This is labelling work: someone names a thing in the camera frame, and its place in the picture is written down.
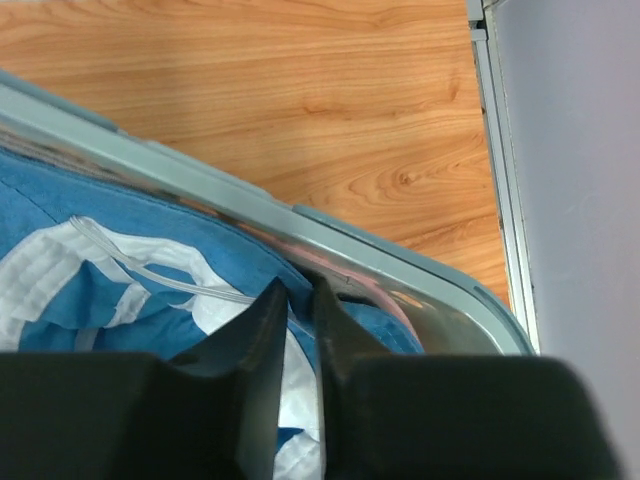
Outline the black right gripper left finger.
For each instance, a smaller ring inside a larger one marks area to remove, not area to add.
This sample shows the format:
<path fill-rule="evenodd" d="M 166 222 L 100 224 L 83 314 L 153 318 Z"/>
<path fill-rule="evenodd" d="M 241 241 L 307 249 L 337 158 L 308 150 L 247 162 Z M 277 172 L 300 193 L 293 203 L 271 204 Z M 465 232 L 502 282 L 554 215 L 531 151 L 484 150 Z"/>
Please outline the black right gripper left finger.
<path fill-rule="evenodd" d="M 5 479 L 268 479 L 288 299 L 271 282 L 168 361 L 147 353 L 1 358 Z"/>

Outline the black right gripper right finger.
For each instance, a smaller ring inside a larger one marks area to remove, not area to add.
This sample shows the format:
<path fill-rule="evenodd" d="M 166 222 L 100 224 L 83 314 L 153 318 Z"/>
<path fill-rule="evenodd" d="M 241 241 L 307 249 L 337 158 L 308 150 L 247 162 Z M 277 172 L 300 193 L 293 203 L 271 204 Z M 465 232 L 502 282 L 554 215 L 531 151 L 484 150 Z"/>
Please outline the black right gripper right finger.
<path fill-rule="evenodd" d="M 328 479 L 620 479 L 579 377 L 538 356 L 396 354 L 319 280 Z"/>

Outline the blue hat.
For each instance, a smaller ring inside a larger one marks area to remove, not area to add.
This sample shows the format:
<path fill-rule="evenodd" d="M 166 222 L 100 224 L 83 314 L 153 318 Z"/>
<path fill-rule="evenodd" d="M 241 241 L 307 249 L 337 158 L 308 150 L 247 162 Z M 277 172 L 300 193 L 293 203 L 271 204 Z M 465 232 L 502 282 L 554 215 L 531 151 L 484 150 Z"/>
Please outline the blue hat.
<path fill-rule="evenodd" d="M 168 361 L 273 281 L 288 314 L 270 478 L 320 474 L 314 286 L 268 246 L 203 214 L 1 153 L 1 358 L 147 353 Z"/>

